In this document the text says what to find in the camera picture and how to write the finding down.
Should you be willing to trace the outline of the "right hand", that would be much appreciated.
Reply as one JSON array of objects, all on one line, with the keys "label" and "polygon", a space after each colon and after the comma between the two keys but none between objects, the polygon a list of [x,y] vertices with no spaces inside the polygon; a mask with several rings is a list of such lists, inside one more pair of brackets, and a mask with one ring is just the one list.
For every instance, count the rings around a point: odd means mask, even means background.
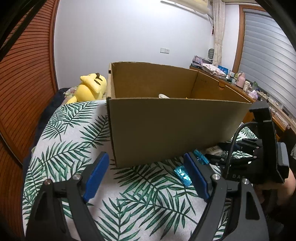
[{"label": "right hand", "polygon": [[285,179],[284,183],[267,182],[261,185],[254,185],[254,190],[260,203],[264,202],[263,190],[276,190],[276,204],[283,205],[289,201],[295,191],[295,176],[292,170],[289,169],[288,178]]}]

